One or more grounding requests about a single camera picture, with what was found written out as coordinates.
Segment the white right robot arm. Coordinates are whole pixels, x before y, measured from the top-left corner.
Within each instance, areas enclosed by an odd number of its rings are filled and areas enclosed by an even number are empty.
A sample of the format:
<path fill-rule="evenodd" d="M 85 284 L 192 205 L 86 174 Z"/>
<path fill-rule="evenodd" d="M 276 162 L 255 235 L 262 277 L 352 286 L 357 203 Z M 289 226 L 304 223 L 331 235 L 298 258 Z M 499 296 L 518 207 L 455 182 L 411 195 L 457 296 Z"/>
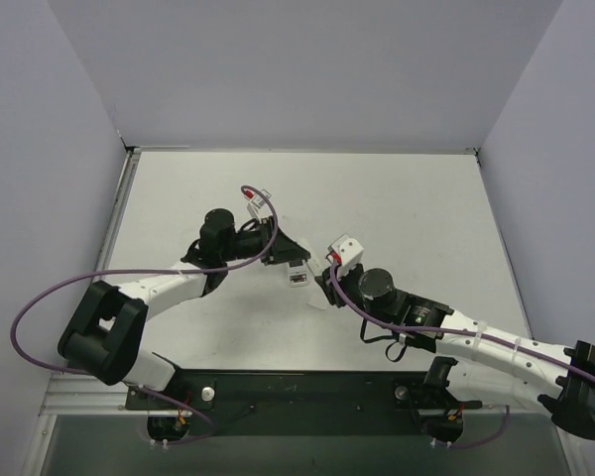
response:
<path fill-rule="evenodd" d="M 595 441 L 595 345 L 524 338 L 395 287 L 384 269 L 330 266 L 315 277 L 329 304 L 347 306 L 383 339 L 432 354 L 429 391 L 459 403 L 516 407 L 548 415 L 560 429 Z"/>

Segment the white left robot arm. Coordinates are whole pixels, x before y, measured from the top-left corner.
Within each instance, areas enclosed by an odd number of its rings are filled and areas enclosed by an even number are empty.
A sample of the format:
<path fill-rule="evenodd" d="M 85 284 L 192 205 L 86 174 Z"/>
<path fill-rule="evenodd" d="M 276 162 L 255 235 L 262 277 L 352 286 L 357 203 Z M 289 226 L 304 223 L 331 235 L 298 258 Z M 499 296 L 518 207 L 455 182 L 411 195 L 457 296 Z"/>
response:
<path fill-rule="evenodd" d="M 174 407 L 182 399 L 183 383 L 175 377 L 174 363 L 142 347 L 146 323 L 214 292 L 231 262 L 252 259 L 280 265 L 309 258 L 310 253 L 277 226 L 276 218 L 237 229 L 230 211 L 213 209 L 205 215 L 198 239 L 169 274 L 119 286 L 103 280 L 91 284 L 59 339 L 59 355 L 108 386 L 142 386 L 158 406 Z"/>

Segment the white battery cover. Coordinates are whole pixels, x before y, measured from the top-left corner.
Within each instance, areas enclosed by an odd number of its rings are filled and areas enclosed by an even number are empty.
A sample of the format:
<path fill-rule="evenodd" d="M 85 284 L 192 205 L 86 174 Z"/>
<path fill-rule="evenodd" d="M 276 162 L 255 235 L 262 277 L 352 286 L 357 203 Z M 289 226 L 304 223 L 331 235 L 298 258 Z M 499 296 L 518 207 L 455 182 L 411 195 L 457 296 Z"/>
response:
<path fill-rule="evenodd" d="M 320 295 L 312 295 L 309 298 L 308 305 L 318 310 L 327 310 L 329 308 L 326 297 Z"/>

